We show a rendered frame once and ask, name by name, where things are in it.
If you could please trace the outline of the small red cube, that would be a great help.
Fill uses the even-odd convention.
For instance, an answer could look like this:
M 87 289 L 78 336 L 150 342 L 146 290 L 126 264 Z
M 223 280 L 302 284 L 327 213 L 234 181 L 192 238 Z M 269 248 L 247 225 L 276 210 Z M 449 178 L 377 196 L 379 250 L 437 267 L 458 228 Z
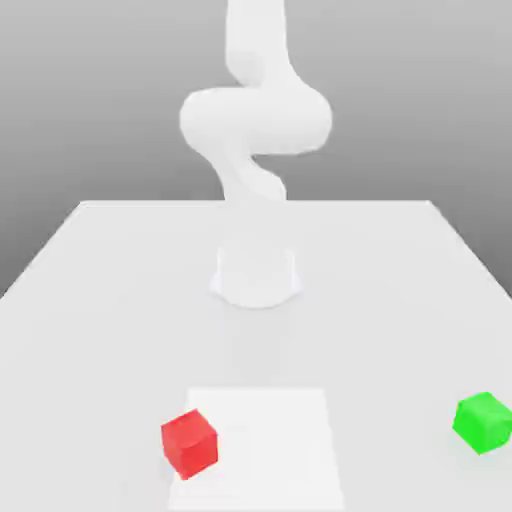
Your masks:
M 218 462 L 218 433 L 198 409 L 163 424 L 161 439 L 166 459 L 182 480 Z

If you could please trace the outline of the small green cube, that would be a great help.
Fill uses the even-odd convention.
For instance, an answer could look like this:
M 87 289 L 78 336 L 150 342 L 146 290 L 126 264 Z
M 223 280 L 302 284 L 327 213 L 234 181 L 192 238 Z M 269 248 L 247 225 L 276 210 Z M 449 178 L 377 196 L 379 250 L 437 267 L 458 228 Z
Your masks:
M 512 435 L 512 410 L 489 392 L 460 400 L 453 430 L 478 454 L 504 446 Z

